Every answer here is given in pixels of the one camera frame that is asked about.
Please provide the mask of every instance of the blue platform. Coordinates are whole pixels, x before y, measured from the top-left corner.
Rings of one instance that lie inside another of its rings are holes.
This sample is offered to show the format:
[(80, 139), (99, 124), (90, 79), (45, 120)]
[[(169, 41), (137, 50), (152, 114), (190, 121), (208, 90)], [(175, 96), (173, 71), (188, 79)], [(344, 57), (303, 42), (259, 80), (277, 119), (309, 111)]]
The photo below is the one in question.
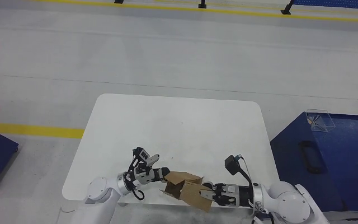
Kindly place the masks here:
[(331, 114), (335, 129), (311, 130), (305, 113), (271, 141), (282, 181), (300, 183), (323, 212), (358, 211), (358, 116)]
[(5, 168), (11, 156), (17, 151), (18, 144), (0, 135), (0, 172)]
[(358, 0), (295, 0), (294, 4), (304, 6), (358, 8)]

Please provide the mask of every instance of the blue barrier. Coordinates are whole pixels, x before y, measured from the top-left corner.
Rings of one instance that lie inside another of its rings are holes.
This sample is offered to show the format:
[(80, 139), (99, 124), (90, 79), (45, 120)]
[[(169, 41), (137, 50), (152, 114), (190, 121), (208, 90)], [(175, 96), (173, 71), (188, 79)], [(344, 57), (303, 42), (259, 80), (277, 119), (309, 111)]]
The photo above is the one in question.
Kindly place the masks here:
[(358, 8), (358, 0), (295, 0), (294, 4), (304, 6)]

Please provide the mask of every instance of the gray floor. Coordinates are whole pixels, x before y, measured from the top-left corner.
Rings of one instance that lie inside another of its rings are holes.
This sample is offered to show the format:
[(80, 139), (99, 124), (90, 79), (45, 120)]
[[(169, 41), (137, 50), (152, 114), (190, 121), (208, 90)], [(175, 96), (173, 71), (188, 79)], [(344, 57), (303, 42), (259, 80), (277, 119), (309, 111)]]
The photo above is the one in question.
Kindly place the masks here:
[[(102, 93), (255, 101), (270, 139), (309, 108), (358, 114), (357, 23), (0, 6), (0, 123), (85, 128)], [(21, 148), (0, 182), (1, 223), (66, 223), (60, 207), (76, 202), (61, 191), (79, 140), (9, 137)], [(242, 213), (128, 205), (112, 222), (240, 223)]]

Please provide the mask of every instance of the white table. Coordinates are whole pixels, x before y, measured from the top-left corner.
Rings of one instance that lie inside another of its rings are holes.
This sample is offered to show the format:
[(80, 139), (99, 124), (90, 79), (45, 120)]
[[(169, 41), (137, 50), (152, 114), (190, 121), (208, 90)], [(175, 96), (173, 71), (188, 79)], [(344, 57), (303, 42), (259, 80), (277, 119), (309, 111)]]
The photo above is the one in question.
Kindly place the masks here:
[[(82, 200), (95, 177), (126, 171), (137, 146), (160, 155), (154, 167), (187, 171), (204, 176), (204, 181), (247, 185), (240, 174), (231, 176), (224, 167), (224, 160), (237, 154), (246, 159), (253, 181), (270, 186), (279, 180), (255, 102), (103, 94), (89, 118), (63, 196)], [(141, 187), (143, 201), (127, 195), (120, 202), (185, 204), (159, 191), (164, 188), (163, 183), (151, 183)]]

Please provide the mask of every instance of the black handle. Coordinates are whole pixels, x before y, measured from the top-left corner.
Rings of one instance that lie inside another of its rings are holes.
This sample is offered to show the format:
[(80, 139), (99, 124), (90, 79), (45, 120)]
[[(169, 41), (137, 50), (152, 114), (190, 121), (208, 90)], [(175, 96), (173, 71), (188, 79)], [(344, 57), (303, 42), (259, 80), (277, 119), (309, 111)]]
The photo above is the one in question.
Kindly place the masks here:
[(302, 141), (302, 142), (298, 143), (298, 146), (301, 149), (301, 152), (303, 155), (303, 160), (304, 160), (307, 171), (310, 172), (311, 174), (322, 174), (323, 168), (312, 166), (312, 164), (309, 162), (308, 155), (305, 151), (305, 148), (308, 148), (308, 147), (318, 150), (318, 149), (316, 149), (315, 144), (310, 141)]

